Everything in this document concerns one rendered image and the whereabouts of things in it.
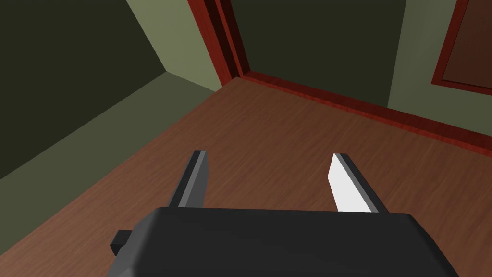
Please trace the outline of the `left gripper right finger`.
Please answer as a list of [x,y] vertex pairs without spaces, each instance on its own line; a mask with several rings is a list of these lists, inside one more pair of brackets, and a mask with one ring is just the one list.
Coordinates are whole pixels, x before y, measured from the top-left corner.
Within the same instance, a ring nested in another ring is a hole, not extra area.
[[333,154],[327,179],[338,212],[388,212],[347,154]]

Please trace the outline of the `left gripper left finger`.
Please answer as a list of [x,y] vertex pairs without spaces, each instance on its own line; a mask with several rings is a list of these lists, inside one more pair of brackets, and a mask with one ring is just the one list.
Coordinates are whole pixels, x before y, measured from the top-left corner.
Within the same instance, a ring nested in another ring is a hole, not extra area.
[[168,203],[169,207],[202,208],[209,177],[206,151],[194,151]]

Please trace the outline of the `brown door leaf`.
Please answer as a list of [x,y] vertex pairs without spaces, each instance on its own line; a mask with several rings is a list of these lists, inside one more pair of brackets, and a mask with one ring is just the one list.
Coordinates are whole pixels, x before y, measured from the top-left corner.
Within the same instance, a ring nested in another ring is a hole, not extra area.
[[456,0],[432,84],[492,96],[492,0]]

